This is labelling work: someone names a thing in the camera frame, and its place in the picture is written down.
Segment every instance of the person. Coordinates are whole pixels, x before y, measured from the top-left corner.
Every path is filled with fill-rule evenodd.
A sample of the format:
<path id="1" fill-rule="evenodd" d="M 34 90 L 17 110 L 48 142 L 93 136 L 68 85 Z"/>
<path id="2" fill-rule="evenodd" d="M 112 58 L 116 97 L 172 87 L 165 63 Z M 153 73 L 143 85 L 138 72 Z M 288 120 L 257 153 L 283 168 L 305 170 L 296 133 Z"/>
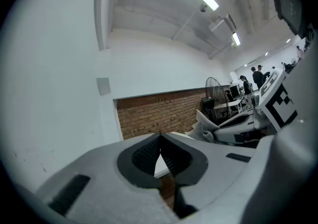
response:
<path id="1" fill-rule="evenodd" d="M 262 79 L 263 79 L 263 73 L 261 72 L 262 66 L 258 65 L 258 71 L 256 71 L 255 67 L 252 67 L 253 72 L 253 80 L 254 83 L 257 84 L 258 89 L 260 89 L 263 85 Z"/>
<path id="2" fill-rule="evenodd" d="M 272 75 L 274 70 L 275 70 L 275 67 L 273 66 L 272 69 L 270 70 L 270 74 L 269 75 Z"/>
<path id="3" fill-rule="evenodd" d="M 298 59 L 302 59 L 304 57 L 304 52 L 297 46 L 297 57 Z"/>
<path id="4" fill-rule="evenodd" d="M 239 78 L 243 81 L 243 87 L 244 87 L 244 91 L 246 95 L 246 106 L 249 109 L 252 107 L 252 96 L 249 89 L 249 82 L 247 81 L 246 77 L 243 75 L 241 75 Z"/>

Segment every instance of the chair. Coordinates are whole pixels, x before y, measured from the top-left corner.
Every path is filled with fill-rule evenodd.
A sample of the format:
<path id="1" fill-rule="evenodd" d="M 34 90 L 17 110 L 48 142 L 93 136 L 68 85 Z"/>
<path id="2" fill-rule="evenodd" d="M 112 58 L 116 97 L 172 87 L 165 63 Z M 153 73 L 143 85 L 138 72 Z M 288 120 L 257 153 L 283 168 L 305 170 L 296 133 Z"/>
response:
<path id="1" fill-rule="evenodd" d="M 232 94 L 231 94 L 231 92 L 229 90 L 226 90 L 225 94 L 228 97 L 229 102 L 233 102 L 234 101 L 234 99 L 232 97 Z M 238 109 L 236 107 L 231 107 L 231 110 L 232 111 L 238 111 Z"/>

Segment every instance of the red brick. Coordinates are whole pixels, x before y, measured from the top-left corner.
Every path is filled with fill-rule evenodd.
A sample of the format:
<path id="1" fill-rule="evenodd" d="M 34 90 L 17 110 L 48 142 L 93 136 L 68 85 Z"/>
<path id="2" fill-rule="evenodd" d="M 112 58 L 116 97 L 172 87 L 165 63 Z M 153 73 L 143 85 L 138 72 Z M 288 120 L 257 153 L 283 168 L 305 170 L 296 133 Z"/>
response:
<path id="1" fill-rule="evenodd" d="M 161 117 L 162 117 L 161 115 L 150 117 L 150 121 L 160 119 Z"/>
<path id="2" fill-rule="evenodd" d="M 145 108 L 145 111 L 151 111 L 151 110 L 154 110 L 154 109 L 159 109 L 158 111 L 160 111 L 160 108 L 161 108 L 162 106 L 161 105 L 158 105 L 158 106 L 152 106 L 152 107 L 147 107 L 147 108 Z"/>
<path id="3" fill-rule="evenodd" d="M 169 111 L 168 113 L 162 114 L 162 117 L 169 116 L 170 115 L 170 110 L 168 110 L 168 111 Z"/>
<path id="4" fill-rule="evenodd" d="M 135 122 L 130 122 L 130 123 L 127 123 L 128 124 L 128 126 L 133 126 L 133 125 L 135 125 Z"/>
<path id="5" fill-rule="evenodd" d="M 118 117 L 120 117 L 120 116 L 124 116 L 124 115 L 129 115 L 129 112 L 127 112 L 127 111 L 117 111 L 117 114 L 118 114 Z"/>
<path id="6" fill-rule="evenodd" d="M 123 136 L 126 136 L 126 135 L 129 135 L 129 134 L 132 134 L 133 131 L 126 131 L 126 132 L 123 132 Z"/>
<path id="7" fill-rule="evenodd" d="M 143 131 L 145 129 L 145 127 L 140 127 L 138 129 L 133 129 L 132 132 L 134 133 L 134 135 L 136 135 L 137 132 Z"/>
<path id="8" fill-rule="evenodd" d="M 130 138 L 133 138 L 133 137 L 134 137 L 134 134 L 129 134 L 129 135 L 123 136 L 124 140 L 125 139 L 130 139 Z"/>
<path id="9" fill-rule="evenodd" d="M 137 133 L 134 133 L 134 137 L 140 136 L 140 135 L 142 135 L 142 134 L 143 134 L 143 132 L 142 132 L 142 131 L 137 132 Z"/>
<path id="10" fill-rule="evenodd" d="M 157 113 L 159 111 L 160 111 L 160 108 L 157 108 L 157 109 L 153 109 L 153 110 L 148 111 L 148 113 L 153 114 L 153 113 Z"/>
<path id="11" fill-rule="evenodd" d="M 131 118 L 135 118 L 135 117 L 138 117 L 139 116 L 139 113 L 136 113 L 136 114 L 132 114 L 132 115 L 126 115 L 126 118 L 127 119 L 131 119 Z"/>
<path id="12" fill-rule="evenodd" d="M 131 118 L 131 121 L 132 121 L 132 122 L 138 121 L 138 117 Z"/>
<path id="13" fill-rule="evenodd" d="M 157 130 L 159 130 L 159 129 L 161 129 L 161 128 L 162 128 L 162 125 L 159 125 L 159 126 L 157 126 L 157 127 L 154 127 L 154 128 L 152 128 L 152 129 L 150 129 L 150 132 L 157 131 Z"/>
<path id="14" fill-rule="evenodd" d="M 121 120 L 120 123 L 129 123 L 130 122 L 130 119 L 125 119 L 125 120 Z"/>
<path id="15" fill-rule="evenodd" d="M 125 119 L 127 119 L 126 115 L 118 117 L 119 121 L 122 121 L 122 120 L 125 120 Z"/>
<path id="16" fill-rule="evenodd" d="M 136 128 L 140 128 L 140 124 L 135 124 L 133 126 L 131 126 L 132 129 L 136 129 Z"/>
<path id="17" fill-rule="evenodd" d="M 165 120 L 170 119 L 170 118 L 175 117 L 175 116 L 176 116 L 175 114 L 173 114 L 173 115 L 168 115 L 168 116 L 164 116 L 164 115 L 163 115 L 160 120 L 165 121 Z"/>
<path id="18" fill-rule="evenodd" d="M 128 130 L 132 130 L 132 129 L 133 129 L 133 127 L 131 127 L 131 126 L 128 126 L 128 127 L 125 127 L 125 128 L 121 127 L 121 131 L 122 132 L 125 132 L 125 131 L 128 131 Z"/>
<path id="19" fill-rule="evenodd" d="M 163 111 L 160 111 L 159 114 L 165 114 L 165 113 L 168 113 L 168 112 L 169 112 L 169 110 L 163 110 Z"/>
<path id="20" fill-rule="evenodd" d="M 171 126 L 169 125 L 169 126 L 166 126 L 166 127 L 164 127 L 164 128 L 162 128 L 163 130 L 168 130 L 168 129 L 170 129 L 171 128 Z"/>
<path id="21" fill-rule="evenodd" d="M 152 117 L 152 115 L 151 114 L 142 115 L 142 116 L 139 116 L 139 120 L 142 120 L 142 119 L 145 119 L 145 118 L 149 118 L 149 117 Z"/>
<path id="22" fill-rule="evenodd" d="M 147 123 L 142 123 L 142 126 L 147 126 L 147 125 L 153 125 L 153 124 L 156 124 L 156 123 L 159 123 L 160 122 L 160 119 L 157 119 L 157 120 L 153 120 L 153 121 L 150 121 L 150 122 L 147 122 Z"/>

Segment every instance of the desk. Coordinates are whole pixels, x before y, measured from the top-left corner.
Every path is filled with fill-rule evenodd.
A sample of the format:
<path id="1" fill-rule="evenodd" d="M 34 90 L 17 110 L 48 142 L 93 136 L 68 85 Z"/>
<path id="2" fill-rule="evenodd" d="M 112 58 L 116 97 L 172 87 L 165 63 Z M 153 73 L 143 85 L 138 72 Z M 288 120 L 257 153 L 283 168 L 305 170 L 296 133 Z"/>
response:
<path id="1" fill-rule="evenodd" d="M 231 113 L 230 107 L 236 107 L 236 108 L 238 109 L 238 112 L 239 112 L 239 113 L 240 113 L 240 112 L 243 112 L 243 110 L 242 110 L 242 105 L 241 105 L 241 101 L 242 101 L 241 99 L 238 99 L 238 100 L 236 100 L 236 101 L 232 101 L 232 102 L 229 102 L 229 103 L 228 103 L 230 113 Z M 220 105 L 215 106 L 214 109 L 226 108 L 226 107 L 227 107 L 226 104 L 220 104 Z"/>
<path id="2" fill-rule="evenodd" d="M 242 93 L 241 95 L 239 96 L 236 96 L 236 97 L 233 97 L 233 100 L 237 100 L 237 99 L 244 99 L 244 93 Z"/>

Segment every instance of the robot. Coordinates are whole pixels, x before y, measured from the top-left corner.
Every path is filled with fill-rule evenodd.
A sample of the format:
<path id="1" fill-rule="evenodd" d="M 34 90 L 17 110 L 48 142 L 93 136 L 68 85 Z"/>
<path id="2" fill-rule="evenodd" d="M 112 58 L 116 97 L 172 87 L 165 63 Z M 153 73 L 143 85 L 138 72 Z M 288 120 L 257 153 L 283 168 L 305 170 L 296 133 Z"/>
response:
<path id="1" fill-rule="evenodd" d="M 295 34 L 304 37 L 308 26 L 316 33 L 309 0 L 274 1 L 279 18 Z M 292 16 L 290 4 L 298 8 Z M 311 201 L 305 199 L 317 191 L 317 109 L 314 97 L 304 101 L 304 80 L 313 85 L 317 78 L 317 45 L 313 40 L 288 76 L 275 70 L 254 96 L 253 114 L 264 113 L 277 131 L 256 149 L 145 135 L 87 152 L 35 195 L 16 190 L 47 223 L 248 224 L 313 217 Z M 160 154 L 175 179 L 173 211 L 154 177 Z"/>
<path id="2" fill-rule="evenodd" d="M 236 114 L 219 126 L 206 119 L 200 119 L 202 115 L 197 114 L 199 124 L 203 122 L 207 125 L 210 124 L 211 128 L 216 128 L 210 132 L 217 143 L 236 146 L 259 140 L 262 137 L 262 129 L 267 130 L 267 135 L 276 134 L 297 117 L 296 108 L 282 85 L 287 75 L 282 69 L 275 69 L 259 92 L 252 95 L 253 108 Z M 186 134 L 192 135 L 197 140 L 203 139 L 200 137 L 202 128 L 199 124 L 194 125 L 194 130 Z"/>

